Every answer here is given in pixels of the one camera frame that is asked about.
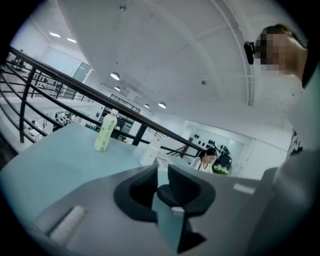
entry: person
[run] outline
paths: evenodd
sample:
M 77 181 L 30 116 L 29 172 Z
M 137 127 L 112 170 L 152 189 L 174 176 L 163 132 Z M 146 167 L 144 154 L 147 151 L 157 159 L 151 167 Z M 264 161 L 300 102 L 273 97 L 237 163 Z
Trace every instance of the person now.
M 320 147 L 320 65 L 317 39 L 309 35 L 304 45 L 288 26 L 276 24 L 262 30 L 255 44 L 255 58 L 280 75 L 294 75 L 304 89 L 288 113 L 293 126 L 288 157 L 303 149 Z
M 212 173 L 212 164 L 217 158 L 217 151 L 215 148 L 210 147 L 203 150 L 198 157 L 195 157 L 190 163 L 191 167 L 206 173 Z

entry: white shirt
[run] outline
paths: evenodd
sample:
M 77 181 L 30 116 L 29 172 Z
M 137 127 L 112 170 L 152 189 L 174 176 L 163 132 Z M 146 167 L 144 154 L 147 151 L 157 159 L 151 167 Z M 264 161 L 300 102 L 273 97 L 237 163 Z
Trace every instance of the white shirt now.
M 204 167 L 201 157 L 195 157 L 192 162 L 190 163 L 190 166 L 196 170 L 205 172 L 205 173 L 213 173 L 212 171 L 212 163 L 208 163 L 206 167 Z

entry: bottle cap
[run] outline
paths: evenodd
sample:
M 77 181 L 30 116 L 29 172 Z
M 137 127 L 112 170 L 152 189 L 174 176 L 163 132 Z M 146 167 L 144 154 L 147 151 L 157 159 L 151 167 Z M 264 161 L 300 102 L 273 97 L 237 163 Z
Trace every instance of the bottle cap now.
M 118 114 L 118 110 L 116 110 L 116 109 L 113 108 L 113 109 L 111 110 L 111 113 L 117 115 L 117 114 Z

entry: light blue tabletop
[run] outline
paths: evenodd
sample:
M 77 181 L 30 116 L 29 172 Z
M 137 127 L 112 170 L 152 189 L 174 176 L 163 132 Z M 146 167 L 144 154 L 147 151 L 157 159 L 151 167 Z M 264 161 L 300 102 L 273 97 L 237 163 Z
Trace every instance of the light blue tabletop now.
M 7 164 L 0 172 L 0 186 L 13 211 L 34 221 L 58 199 L 81 184 L 140 167 L 144 149 L 111 139 L 106 152 L 94 149 L 98 133 L 71 124 L 41 139 Z M 172 157 L 177 165 L 188 165 Z M 168 173 L 158 172 L 159 186 Z

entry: ceiling light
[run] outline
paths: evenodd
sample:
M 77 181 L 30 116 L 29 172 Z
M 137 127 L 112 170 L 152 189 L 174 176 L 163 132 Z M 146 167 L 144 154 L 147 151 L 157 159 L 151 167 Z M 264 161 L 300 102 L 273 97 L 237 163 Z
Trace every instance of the ceiling light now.
M 66 38 L 66 39 L 68 39 L 69 41 L 74 42 L 74 43 L 77 42 L 76 40 L 73 40 L 73 39 L 70 39 L 70 38 Z
M 164 103 L 164 102 L 160 102 L 158 105 L 163 109 L 167 108 L 166 103 Z
M 51 33 L 51 32 L 49 32 L 49 34 L 50 34 L 51 36 L 54 36 L 54 37 L 57 37 L 57 38 L 59 38 L 59 37 L 60 37 L 60 35 L 55 34 L 55 33 Z
M 115 80 L 117 80 L 117 81 L 120 80 L 120 75 L 119 75 L 118 72 L 113 72 L 113 73 L 110 74 L 110 76 L 111 76 L 112 78 L 114 78 Z

